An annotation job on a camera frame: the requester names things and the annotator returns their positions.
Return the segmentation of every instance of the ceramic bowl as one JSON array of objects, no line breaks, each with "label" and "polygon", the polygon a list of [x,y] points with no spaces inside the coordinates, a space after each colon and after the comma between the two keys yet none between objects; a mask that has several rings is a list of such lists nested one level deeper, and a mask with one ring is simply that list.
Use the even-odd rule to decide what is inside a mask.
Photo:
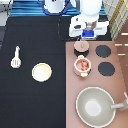
[{"label": "ceramic bowl", "polygon": [[87,41],[76,41],[74,44],[74,48],[78,52],[85,52],[89,50],[89,43]]},{"label": "ceramic bowl", "polygon": [[108,126],[114,119],[116,110],[111,109],[113,98],[98,87],[82,90],[76,100],[76,110],[80,119],[93,128]]},{"label": "ceramic bowl", "polygon": [[51,67],[46,63],[39,63],[32,69],[32,76],[36,81],[44,82],[51,77]]},{"label": "ceramic bowl", "polygon": [[[86,61],[88,63],[88,69],[87,70],[82,70],[81,69],[81,62],[82,61]],[[78,56],[78,58],[76,59],[75,63],[74,63],[74,72],[81,76],[81,77],[86,77],[88,76],[89,72],[91,70],[91,62],[89,59],[85,58],[83,55]]]}]

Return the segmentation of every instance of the black burner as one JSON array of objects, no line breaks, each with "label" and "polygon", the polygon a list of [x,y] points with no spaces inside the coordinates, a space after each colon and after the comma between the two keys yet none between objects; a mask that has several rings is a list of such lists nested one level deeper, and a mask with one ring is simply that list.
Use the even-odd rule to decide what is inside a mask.
[{"label": "black burner", "polygon": [[99,45],[96,48],[96,54],[100,57],[108,57],[111,54],[111,49],[106,45]]},{"label": "black burner", "polygon": [[76,56],[79,56],[79,55],[83,55],[84,57],[86,57],[89,53],[89,50],[85,51],[85,52],[78,52],[76,49],[74,49],[74,54]]},{"label": "black burner", "polygon": [[114,66],[109,62],[100,63],[98,70],[103,76],[112,76],[115,72]]}]

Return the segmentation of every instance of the gray bowl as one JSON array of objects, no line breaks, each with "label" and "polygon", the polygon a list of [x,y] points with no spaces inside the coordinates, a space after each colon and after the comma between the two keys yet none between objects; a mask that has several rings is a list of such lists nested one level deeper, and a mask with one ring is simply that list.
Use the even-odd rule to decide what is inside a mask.
[{"label": "gray bowl", "polygon": [[76,100],[76,110],[81,120],[91,127],[106,127],[114,119],[116,109],[111,109],[113,98],[99,87],[82,90]]}]

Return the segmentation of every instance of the white plate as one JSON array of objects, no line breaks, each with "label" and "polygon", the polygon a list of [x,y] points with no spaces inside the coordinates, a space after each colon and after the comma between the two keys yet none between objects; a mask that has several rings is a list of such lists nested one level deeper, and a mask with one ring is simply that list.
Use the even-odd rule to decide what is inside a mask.
[{"label": "white plate", "polygon": [[94,128],[108,126],[114,119],[116,109],[111,109],[113,98],[99,87],[82,90],[76,100],[76,110],[81,120]]},{"label": "white plate", "polygon": [[32,76],[36,81],[44,82],[51,77],[51,67],[46,63],[39,63],[32,69]]}]

